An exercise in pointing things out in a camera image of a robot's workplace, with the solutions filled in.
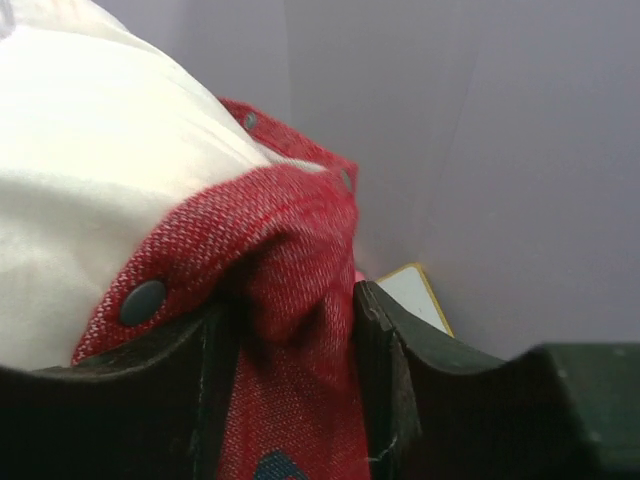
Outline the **white pillow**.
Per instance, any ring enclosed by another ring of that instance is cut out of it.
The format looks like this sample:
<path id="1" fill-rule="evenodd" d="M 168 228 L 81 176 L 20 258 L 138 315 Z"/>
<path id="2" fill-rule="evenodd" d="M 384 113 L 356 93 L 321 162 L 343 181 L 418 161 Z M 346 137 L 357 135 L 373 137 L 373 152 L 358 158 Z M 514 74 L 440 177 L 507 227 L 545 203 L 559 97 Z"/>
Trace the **white pillow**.
<path id="1" fill-rule="evenodd" d="M 1 5 L 1 363 L 67 367 L 203 304 L 351 194 L 91 1 Z"/>

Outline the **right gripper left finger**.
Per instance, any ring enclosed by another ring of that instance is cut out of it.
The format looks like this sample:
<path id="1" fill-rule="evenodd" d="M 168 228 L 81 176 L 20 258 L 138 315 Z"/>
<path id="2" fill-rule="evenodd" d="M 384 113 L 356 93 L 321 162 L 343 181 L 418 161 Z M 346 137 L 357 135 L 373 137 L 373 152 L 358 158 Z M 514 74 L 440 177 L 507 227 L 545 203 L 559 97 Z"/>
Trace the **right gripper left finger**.
<path id="1" fill-rule="evenodd" d="M 1 371 L 5 479 L 213 479 L 245 310 L 212 300 L 73 367 Z"/>

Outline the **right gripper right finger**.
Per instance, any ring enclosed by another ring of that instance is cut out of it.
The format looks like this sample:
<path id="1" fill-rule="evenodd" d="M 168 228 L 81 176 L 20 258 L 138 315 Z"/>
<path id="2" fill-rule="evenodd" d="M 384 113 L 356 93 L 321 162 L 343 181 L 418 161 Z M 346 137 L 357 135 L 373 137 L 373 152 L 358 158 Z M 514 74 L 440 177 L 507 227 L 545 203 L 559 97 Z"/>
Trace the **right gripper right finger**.
<path id="1" fill-rule="evenodd" d="M 511 360 L 354 289 L 355 352 L 375 479 L 635 479 L 639 347 L 549 343 Z"/>

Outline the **red patterned pillowcase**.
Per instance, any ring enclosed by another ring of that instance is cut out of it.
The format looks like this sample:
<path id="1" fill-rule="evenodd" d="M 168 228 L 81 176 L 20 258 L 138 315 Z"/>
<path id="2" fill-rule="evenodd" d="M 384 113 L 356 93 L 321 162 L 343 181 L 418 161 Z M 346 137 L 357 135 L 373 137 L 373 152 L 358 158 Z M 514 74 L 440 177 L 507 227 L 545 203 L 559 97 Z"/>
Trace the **red patterned pillowcase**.
<path id="1" fill-rule="evenodd" d="M 267 164 L 209 184 L 161 220 L 116 274 L 79 363 L 201 306 L 240 304 L 230 410 L 200 452 L 221 479 L 366 479 L 353 360 L 355 164 L 250 105 L 224 110 Z"/>

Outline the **small yellow-framed whiteboard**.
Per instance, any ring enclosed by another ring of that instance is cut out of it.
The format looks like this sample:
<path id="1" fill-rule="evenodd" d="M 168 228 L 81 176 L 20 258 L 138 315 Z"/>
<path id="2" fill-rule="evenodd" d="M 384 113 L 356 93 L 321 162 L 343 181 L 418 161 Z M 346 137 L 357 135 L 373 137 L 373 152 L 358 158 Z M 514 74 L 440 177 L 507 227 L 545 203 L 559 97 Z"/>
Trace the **small yellow-framed whiteboard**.
<path id="1" fill-rule="evenodd" d="M 379 278 L 376 283 L 405 310 L 455 337 L 420 264 L 404 265 Z"/>

